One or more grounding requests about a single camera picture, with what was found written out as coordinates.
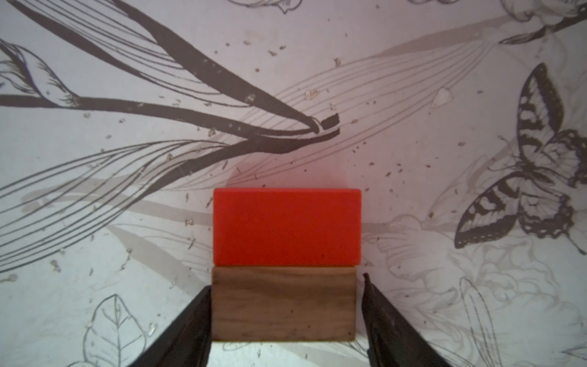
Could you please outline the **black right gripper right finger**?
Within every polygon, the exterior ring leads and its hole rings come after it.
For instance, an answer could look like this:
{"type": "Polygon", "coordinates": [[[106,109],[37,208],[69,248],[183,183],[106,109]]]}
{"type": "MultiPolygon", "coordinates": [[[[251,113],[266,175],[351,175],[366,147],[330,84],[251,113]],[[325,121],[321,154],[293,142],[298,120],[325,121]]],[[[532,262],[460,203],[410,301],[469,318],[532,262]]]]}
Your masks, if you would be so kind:
{"type": "Polygon", "coordinates": [[[363,275],[362,315],[368,337],[368,359],[380,367],[450,367],[388,298],[363,275]]]}

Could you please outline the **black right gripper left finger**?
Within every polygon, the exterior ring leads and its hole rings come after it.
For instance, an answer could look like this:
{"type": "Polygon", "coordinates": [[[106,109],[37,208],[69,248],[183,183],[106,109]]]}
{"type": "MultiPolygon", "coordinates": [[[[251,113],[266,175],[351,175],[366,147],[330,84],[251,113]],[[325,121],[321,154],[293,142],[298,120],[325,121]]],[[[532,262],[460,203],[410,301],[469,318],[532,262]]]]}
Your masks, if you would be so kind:
{"type": "Polygon", "coordinates": [[[208,285],[132,365],[206,366],[212,346],[211,302],[208,285]]]}

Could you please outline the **brown wooden block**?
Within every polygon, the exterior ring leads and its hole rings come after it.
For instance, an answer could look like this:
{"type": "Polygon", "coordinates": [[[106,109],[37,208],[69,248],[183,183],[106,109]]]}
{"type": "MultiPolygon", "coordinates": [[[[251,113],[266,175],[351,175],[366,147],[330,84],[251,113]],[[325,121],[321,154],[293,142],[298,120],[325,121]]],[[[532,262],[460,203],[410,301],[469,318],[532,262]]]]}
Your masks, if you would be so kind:
{"type": "Polygon", "coordinates": [[[212,337],[223,342],[350,341],[353,267],[215,267],[212,337]]]}

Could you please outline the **red rectangular block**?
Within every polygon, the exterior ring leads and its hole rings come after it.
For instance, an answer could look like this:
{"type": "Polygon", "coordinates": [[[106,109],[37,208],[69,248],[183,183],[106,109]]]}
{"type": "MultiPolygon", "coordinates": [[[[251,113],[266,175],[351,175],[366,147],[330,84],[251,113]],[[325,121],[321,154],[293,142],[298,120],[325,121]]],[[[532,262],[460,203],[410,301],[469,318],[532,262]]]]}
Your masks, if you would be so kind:
{"type": "Polygon", "coordinates": [[[357,189],[219,188],[216,266],[351,267],[361,260],[357,189]]]}

